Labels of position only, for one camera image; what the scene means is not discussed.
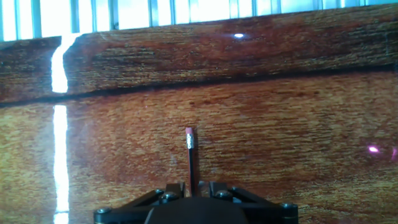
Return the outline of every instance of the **wooden table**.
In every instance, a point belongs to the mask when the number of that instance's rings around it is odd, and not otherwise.
[[[92,223],[188,182],[194,127],[203,181],[295,202],[301,223],[397,223],[397,15],[85,34],[63,56],[66,93],[51,86],[60,37],[1,43],[0,222]]]

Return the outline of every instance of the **black mount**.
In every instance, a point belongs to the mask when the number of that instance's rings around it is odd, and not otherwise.
[[[95,223],[106,224],[298,224],[298,207],[280,205],[226,183],[210,182],[210,197],[186,197],[185,184],[167,184],[119,208],[94,212]]]

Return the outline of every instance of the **metal ferrule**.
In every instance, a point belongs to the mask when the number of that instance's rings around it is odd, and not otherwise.
[[[193,135],[187,134],[187,148],[193,149]]]

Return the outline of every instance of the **bolt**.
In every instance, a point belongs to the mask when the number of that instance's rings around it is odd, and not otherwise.
[[[219,190],[217,191],[215,196],[216,198],[222,198],[222,199],[232,198],[232,194],[227,190]]]
[[[111,207],[103,207],[97,210],[97,213],[99,214],[104,214],[104,213],[108,213],[112,210]]]
[[[166,192],[162,195],[162,199],[173,200],[178,198],[178,196],[174,192]]]

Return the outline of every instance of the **pencil eraser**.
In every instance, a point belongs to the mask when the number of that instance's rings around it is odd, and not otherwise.
[[[185,133],[186,134],[193,134],[193,129],[192,128],[185,128]]]

